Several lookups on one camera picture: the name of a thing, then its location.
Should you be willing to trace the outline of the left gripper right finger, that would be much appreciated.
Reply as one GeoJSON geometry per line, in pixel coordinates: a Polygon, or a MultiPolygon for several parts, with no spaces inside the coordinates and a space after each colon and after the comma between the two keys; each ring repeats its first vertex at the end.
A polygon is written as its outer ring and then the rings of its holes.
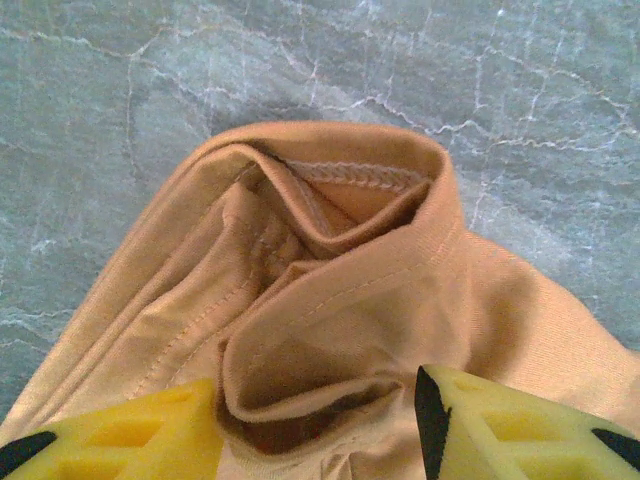
{"type": "Polygon", "coordinates": [[[624,428],[449,367],[419,367],[414,407],[429,479],[639,476],[624,428]]]}

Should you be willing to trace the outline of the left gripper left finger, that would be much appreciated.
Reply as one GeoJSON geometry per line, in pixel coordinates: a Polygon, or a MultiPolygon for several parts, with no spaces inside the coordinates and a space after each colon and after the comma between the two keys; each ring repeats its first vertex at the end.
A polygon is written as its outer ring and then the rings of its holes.
{"type": "Polygon", "coordinates": [[[214,479],[214,396],[202,379],[50,423],[1,447],[1,477],[214,479]]]}

